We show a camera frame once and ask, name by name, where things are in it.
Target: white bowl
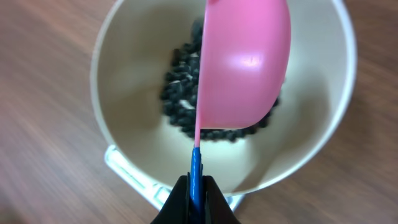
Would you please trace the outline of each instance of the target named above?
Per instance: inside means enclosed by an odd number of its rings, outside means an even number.
[[[353,28],[340,0],[288,0],[292,48],[270,125],[245,140],[202,142],[203,174],[226,195],[252,192],[310,160],[338,126],[356,71]],[[193,141],[161,114],[171,52],[190,38],[205,0],[119,0],[99,32],[91,94],[99,126],[131,164],[172,188],[190,170]]]

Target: pink plastic object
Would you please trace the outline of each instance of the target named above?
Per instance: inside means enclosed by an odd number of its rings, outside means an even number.
[[[258,122],[280,92],[289,51],[285,0],[208,0],[197,125],[235,129]]]

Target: blue tip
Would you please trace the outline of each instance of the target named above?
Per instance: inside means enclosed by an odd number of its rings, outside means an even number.
[[[194,147],[191,161],[191,187],[192,215],[196,222],[201,222],[202,214],[202,170],[200,148]]]

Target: wooden table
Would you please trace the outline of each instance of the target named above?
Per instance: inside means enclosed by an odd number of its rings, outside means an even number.
[[[398,1],[347,0],[358,79],[342,124],[293,176],[250,194],[242,223],[398,223]],[[103,162],[90,57],[113,0],[2,0],[0,223],[149,223]]]

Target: brown wood floor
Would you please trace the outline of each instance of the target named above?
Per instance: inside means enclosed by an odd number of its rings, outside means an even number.
[[[359,47],[347,114],[309,164],[247,196],[242,223],[398,223],[398,1],[346,3]],[[91,109],[91,51],[112,4],[0,0],[0,223],[157,215],[104,164]]]

